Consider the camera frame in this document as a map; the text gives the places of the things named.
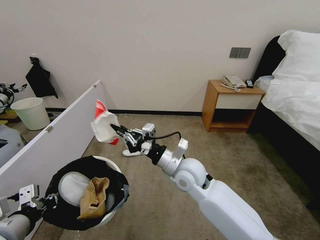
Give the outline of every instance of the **remote control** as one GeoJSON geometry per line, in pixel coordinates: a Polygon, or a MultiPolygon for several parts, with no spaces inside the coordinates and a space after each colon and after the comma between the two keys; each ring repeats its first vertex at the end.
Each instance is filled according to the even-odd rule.
{"type": "Polygon", "coordinates": [[[253,84],[251,80],[246,80],[247,88],[253,88],[253,84]]]}

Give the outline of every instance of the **white trash can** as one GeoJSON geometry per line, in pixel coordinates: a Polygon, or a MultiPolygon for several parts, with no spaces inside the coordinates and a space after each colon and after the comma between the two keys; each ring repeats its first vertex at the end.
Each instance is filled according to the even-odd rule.
{"type": "MultiPolygon", "coordinates": [[[[112,168],[113,170],[116,170],[119,173],[121,173],[120,168],[114,162],[112,162],[110,159],[105,158],[105,157],[100,157],[100,156],[93,156],[93,157],[95,157],[96,159],[99,159],[99,160],[106,161],[107,165],[110,168],[112,168]]],[[[113,218],[113,216],[116,214],[116,212],[117,212],[117,210],[114,210],[114,211],[108,213],[107,215],[105,215],[104,218],[101,220],[101,222],[98,225],[94,226],[94,227],[95,228],[96,227],[101,227],[101,226],[107,224],[113,218]]]]}
{"type": "Polygon", "coordinates": [[[26,98],[11,105],[24,125],[30,130],[45,128],[50,123],[42,98],[26,98]]]}

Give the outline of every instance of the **telephone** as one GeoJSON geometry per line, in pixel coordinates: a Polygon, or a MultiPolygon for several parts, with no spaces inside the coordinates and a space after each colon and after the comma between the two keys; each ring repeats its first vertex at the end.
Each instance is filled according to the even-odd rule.
{"type": "Polygon", "coordinates": [[[244,88],[246,87],[246,84],[238,77],[236,76],[226,76],[223,75],[221,81],[221,86],[234,89],[236,92],[240,92],[241,90],[238,88],[244,88]]]}

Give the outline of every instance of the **wooden nightstand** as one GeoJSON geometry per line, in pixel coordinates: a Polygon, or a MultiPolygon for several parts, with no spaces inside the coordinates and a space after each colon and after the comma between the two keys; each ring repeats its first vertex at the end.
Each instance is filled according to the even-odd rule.
{"type": "Polygon", "coordinates": [[[241,92],[222,87],[221,80],[209,80],[202,109],[208,132],[247,132],[264,95],[258,87],[241,92]]]}

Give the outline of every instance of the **light switch panel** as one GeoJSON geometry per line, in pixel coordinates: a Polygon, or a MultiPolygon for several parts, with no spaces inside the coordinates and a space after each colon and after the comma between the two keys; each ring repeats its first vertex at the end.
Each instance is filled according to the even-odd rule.
{"type": "Polygon", "coordinates": [[[248,58],[251,48],[231,48],[229,58],[248,58]]]}
{"type": "Polygon", "coordinates": [[[231,48],[229,58],[235,58],[237,56],[238,48],[231,48]]]}

